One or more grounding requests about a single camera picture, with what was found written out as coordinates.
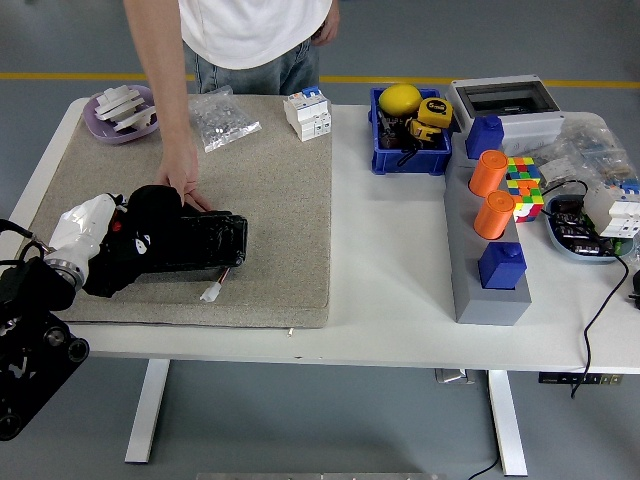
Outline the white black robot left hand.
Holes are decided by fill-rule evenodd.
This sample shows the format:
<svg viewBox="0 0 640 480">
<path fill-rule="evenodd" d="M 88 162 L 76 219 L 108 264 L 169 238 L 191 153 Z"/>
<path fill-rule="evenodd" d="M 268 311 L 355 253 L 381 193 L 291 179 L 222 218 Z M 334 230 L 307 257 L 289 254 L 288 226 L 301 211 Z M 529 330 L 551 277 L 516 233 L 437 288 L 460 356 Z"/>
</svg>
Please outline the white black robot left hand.
<svg viewBox="0 0 640 480">
<path fill-rule="evenodd" d="M 146 254 L 151 238 L 128 224 L 128 207 L 126 197 L 103 193 L 63 213 L 49 241 L 53 251 L 45 261 L 79 266 L 98 254 L 115 258 Z"/>
</svg>

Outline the person's right hand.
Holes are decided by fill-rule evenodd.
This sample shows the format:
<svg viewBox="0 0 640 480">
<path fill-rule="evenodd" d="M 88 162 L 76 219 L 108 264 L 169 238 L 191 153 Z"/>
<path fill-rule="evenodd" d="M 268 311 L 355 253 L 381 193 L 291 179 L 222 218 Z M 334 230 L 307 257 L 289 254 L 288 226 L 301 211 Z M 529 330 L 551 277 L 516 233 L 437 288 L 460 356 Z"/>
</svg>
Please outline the person's right hand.
<svg viewBox="0 0 640 480">
<path fill-rule="evenodd" d="M 198 191 L 198 156 L 191 142 L 165 142 L 156 183 L 174 188 L 183 204 L 210 211 L 210 202 Z"/>
</svg>

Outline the person's left hand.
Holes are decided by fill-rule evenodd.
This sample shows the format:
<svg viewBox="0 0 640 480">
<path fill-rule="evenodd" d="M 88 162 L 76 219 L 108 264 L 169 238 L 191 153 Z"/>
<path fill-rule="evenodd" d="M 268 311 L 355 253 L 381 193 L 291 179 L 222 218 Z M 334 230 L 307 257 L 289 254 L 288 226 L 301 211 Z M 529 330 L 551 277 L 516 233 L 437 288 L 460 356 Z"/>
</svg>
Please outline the person's left hand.
<svg viewBox="0 0 640 480">
<path fill-rule="evenodd" d="M 331 43 L 338 35 L 340 19 L 339 1 L 333 0 L 322 26 L 311 37 L 312 44 L 325 46 Z"/>
</svg>

